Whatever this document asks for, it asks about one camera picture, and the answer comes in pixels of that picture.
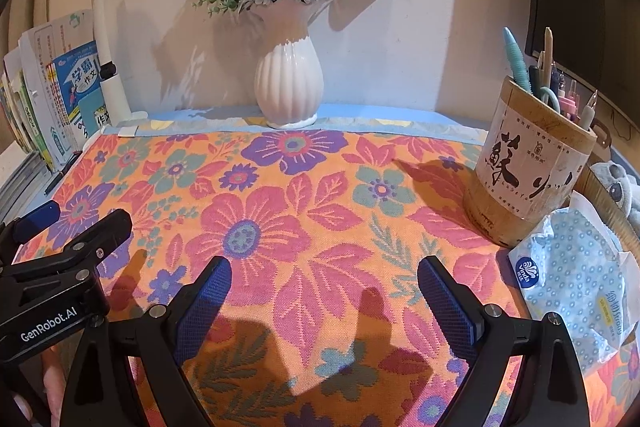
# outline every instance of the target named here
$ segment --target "screw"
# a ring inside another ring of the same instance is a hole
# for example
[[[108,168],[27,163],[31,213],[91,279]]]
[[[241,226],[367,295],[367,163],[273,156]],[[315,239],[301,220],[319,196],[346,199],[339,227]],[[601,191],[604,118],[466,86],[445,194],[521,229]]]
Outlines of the screw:
[[[149,309],[149,315],[153,318],[157,319],[162,317],[166,313],[166,306],[162,306],[162,304],[156,304]]]
[[[562,318],[560,318],[560,315],[558,315],[556,312],[550,312],[546,316],[546,318],[548,318],[549,322],[555,326],[559,326],[560,324],[562,324]]]
[[[502,308],[500,308],[498,304],[487,304],[484,307],[484,311],[491,317],[499,317],[500,315],[502,315]]]
[[[76,273],[76,280],[83,281],[87,277],[89,277],[89,270],[87,270],[86,268],[83,268],[78,273]]]
[[[98,326],[101,326],[103,322],[104,317],[102,317],[101,315],[94,315],[91,319],[90,326],[92,328],[97,328]]]

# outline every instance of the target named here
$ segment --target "white wall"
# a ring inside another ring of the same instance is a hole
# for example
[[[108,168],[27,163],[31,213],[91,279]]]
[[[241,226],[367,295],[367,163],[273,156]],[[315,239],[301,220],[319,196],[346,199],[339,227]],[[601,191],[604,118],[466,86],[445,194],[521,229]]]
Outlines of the white wall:
[[[194,0],[106,0],[111,51],[133,110],[255,103],[251,28]],[[88,0],[50,0],[50,17]],[[325,102],[439,110],[490,120],[508,65],[503,26],[524,44],[529,0],[336,0],[311,26]]]

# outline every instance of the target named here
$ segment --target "floral tablecloth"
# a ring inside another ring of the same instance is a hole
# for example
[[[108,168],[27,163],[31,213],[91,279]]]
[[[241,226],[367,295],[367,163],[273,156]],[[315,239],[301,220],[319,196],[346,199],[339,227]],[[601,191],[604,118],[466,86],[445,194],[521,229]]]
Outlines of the floral tablecloth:
[[[114,208],[134,223],[100,265],[114,320],[167,303],[214,255],[233,284],[184,370],[217,426],[434,425],[466,364],[415,272],[437,255],[483,302],[526,313],[501,250],[462,194],[479,147],[425,137],[306,132],[102,136],[54,199],[60,221],[21,260],[58,251]],[[486,425],[507,406],[512,360]],[[162,425],[134,368],[152,425]],[[594,427],[640,388],[636,344],[586,379]]]

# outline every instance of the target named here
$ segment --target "blue gripper pad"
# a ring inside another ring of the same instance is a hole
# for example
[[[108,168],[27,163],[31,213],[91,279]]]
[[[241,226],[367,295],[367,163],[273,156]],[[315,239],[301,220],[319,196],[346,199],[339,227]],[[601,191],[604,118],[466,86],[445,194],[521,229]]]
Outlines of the blue gripper pad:
[[[32,210],[15,223],[13,232],[14,241],[18,245],[24,245],[43,230],[47,230],[59,219],[60,207],[53,200],[47,201],[47,203]]]
[[[418,264],[420,292],[433,312],[454,356],[471,364],[476,361],[478,355],[474,348],[477,340],[476,327],[454,296],[453,292],[456,290],[450,288],[460,285],[450,276],[442,263],[436,257],[433,257],[432,261],[432,257],[426,257]]]
[[[231,288],[231,265],[220,258],[177,325],[174,360],[182,365],[198,353]]]

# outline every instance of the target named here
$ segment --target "vinda logo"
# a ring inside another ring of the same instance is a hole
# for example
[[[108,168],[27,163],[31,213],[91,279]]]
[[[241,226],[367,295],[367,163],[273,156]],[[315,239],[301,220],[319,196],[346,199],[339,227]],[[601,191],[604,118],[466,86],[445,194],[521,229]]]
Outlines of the vinda logo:
[[[538,265],[530,257],[520,257],[514,271],[521,288],[531,288],[540,278]]]
[[[69,319],[75,318],[77,316],[78,312],[76,311],[76,307],[71,306],[71,308],[67,309],[65,312],[59,313],[52,319],[48,319],[40,324],[36,324],[33,330],[21,333],[20,338],[24,342],[32,341],[34,339],[37,339],[43,333],[46,333],[47,331],[56,328],[56,326],[59,326],[62,323],[67,322]]]

